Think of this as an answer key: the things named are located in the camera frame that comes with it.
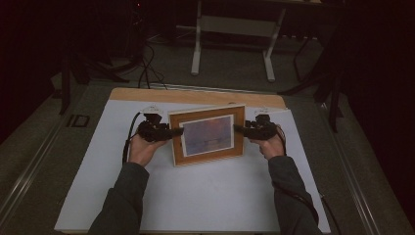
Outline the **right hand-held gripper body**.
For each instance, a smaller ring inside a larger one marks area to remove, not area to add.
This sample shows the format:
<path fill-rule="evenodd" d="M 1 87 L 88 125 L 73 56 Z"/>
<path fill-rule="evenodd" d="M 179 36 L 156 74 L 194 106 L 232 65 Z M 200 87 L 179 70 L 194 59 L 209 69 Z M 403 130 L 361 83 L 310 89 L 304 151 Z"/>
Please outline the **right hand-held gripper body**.
<path fill-rule="evenodd" d="M 254 140 L 268 140 L 276 133 L 276 124 L 271 121 L 269 110 L 261 108 L 254 112 L 254 120 L 245 121 L 245 136 Z"/>

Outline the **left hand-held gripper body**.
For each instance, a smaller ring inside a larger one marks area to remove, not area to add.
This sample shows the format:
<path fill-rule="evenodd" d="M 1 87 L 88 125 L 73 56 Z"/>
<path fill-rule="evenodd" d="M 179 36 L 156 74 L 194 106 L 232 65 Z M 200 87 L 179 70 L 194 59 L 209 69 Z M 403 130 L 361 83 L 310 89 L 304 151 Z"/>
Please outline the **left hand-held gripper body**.
<path fill-rule="evenodd" d="M 151 105 L 142 110 L 145 119 L 138 125 L 136 133 L 147 142 L 158 142 L 169 139 L 168 125 L 161 123 L 162 110 Z"/>

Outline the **wooden picture frame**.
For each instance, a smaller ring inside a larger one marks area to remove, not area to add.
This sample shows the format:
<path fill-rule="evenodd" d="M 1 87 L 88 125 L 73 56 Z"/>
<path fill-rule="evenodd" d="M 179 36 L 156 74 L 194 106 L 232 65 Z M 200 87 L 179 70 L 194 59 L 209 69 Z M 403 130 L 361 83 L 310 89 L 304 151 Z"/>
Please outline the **wooden picture frame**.
<path fill-rule="evenodd" d="M 245 104 L 227 104 L 169 112 L 170 128 L 183 129 L 172 138 L 174 165 L 242 156 L 244 136 L 234 126 L 245 124 L 245 108 Z"/>

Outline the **person's right hand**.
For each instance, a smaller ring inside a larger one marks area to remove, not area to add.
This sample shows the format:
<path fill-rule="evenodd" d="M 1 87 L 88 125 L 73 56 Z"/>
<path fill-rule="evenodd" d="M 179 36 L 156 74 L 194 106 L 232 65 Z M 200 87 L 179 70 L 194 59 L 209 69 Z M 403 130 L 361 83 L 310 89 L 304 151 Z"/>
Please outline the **person's right hand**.
<path fill-rule="evenodd" d="M 250 140 L 259 146 L 259 151 L 267 160 L 274 157 L 283 157 L 286 155 L 286 138 L 284 131 L 280 126 L 276 127 L 276 134 L 268 140 Z"/>

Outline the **person's left hand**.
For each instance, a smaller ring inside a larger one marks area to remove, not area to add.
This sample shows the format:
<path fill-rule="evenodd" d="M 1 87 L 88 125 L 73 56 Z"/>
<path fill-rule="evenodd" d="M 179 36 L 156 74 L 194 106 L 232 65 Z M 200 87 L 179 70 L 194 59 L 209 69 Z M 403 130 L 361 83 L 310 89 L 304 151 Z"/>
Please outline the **person's left hand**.
<path fill-rule="evenodd" d="M 146 166 L 157 149 L 165 144 L 166 141 L 148 142 L 139 135 L 135 135 L 130 141 L 128 162 Z"/>

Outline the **black stand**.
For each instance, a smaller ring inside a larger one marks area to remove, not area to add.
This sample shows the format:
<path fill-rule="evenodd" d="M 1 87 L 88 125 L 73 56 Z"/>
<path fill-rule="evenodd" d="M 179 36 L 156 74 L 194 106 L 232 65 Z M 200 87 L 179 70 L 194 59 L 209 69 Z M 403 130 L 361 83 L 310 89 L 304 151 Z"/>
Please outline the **black stand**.
<path fill-rule="evenodd" d="M 86 55 L 77 52 L 68 42 L 65 42 L 62 47 L 62 62 L 61 72 L 62 81 L 60 89 L 60 97 L 62 100 L 60 114 L 63 115 L 70 105 L 70 76 L 73 75 L 75 80 L 80 84 L 87 84 L 90 81 L 90 76 L 87 71 L 88 68 L 101 73 L 107 79 L 115 82 L 126 82 L 117 75 L 118 72 L 127 71 L 132 69 L 137 60 L 134 59 L 131 62 L 115 67 L 106 68 L 100 65 L 98 62 L 88 58 Z"/>
<path fill-rule="evenodd" d="M 312 39 L 309 35 L 300 46 L 293 58 L 293 65 L 296 73 L 296 77 L 300 82 L 299 85 L 285 91 L 279 91 L 280 95 L 294 95 L 305 88 L 313 85 L 317 85 L 318 88 L 313 94 L 314 101 L 316 103 L 325 103 L 328 97 L 331 97 L 329 108 L 329 124 L 334 132 L 338 132 L 337 118 L 342 116 L 339 109 L 339 100 L 341 93 L 341 82 L 344 75 L 344 66 L 338 65 L 335 62 L 326 62 L 324 59 L 324 53 L 321 53 L 317 59 L 314 67 L 306 73 L 304 76 L 300 76 L 297 57 L 305 48 L 307 43 Z"/>

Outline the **black floor socket box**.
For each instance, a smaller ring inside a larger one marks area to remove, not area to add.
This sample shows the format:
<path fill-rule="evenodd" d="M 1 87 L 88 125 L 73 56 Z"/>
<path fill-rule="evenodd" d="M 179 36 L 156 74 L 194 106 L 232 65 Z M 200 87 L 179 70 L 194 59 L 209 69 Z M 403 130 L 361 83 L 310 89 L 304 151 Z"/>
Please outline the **black floor socket box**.
<path fill-rule="evenodd" d="M 71 115 L 67 122 L 67 127 L 86 127 L 89 123 L 90 116 Z"/>

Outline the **metal floor rail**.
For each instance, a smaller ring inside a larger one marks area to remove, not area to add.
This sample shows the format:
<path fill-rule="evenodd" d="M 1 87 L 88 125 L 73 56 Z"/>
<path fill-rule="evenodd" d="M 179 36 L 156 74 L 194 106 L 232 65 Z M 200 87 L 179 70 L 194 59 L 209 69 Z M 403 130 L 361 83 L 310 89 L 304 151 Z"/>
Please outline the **metal floor rail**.
<path fill-rule="evenodd" d="M 0 204 L 0 230 L 7 226 L 8 221 L 15 213 L 20 202 L 29 189 L 37 172 L 51 151 L 56 139 L 61 131 L 63 123 L 58 121 L 48 132 L 35 155 L 31 158 L 28 165 L 19 175 L 11 191 L 7 194 L 5 200 Z"/>
<path fill-rule="evenodd" d="M 335 142 L 336 150 L 340 158 L 341 168 L 346 181 L 346 185 L 353 199 L 356 210 L 359 214 L 360 220 L 365 229 L 366 235 L 380 235 L 380 231 L 373 214 L 367 204 L 365 195 L 363 194 L 358 180 L 352 170 L 351 164 L 346 156 L 346 150 L 341 144 L 341 139 L 337 133 L 332 129 L 328 117 L 329 108 L 325 103 L 317 103 L 317 109 L 320 116 L 326 121 L 326 128 L 330 132 L 331 138 Z"/>
<path fill-rule="evenodd" d="M 150 88 L 164 89 L 164 90 L 181 90 L 181 91 L 233 92 L 233 93 L 244 93 L 244 94 L 277 95 L 277 92 L 268 92 L 268 91 L 251 91 L 251 90 L 241 90 L 241 89 L 175 85 L 175 84 L 160 84 L 160 83 L 151 83 Z"/>

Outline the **white metal desk frame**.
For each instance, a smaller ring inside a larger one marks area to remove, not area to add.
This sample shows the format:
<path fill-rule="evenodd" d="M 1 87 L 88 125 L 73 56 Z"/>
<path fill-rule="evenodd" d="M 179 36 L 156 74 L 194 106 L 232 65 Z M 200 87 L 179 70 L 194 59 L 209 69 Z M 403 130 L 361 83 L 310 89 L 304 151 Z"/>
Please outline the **white metal desk frame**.
<path fill-rule="evenodd" d="M 229 17 L 209 16 L 202 13 L 203 0 L 198 0 L 196 16 L 196 39 L 191 66 L 191 75 L 198 75 L 202 55 L 201 36 L 203 31 L 230 33 L 238 35 L 259 36 L 269 38 L 269 45 L 262 51 L 266 76 L 269 82 L 276 80 L 271 56 L 279 32 L 286 15 L 286 8 L 282 8 L 277 14 L 275 22 L 238 19 Z"/>

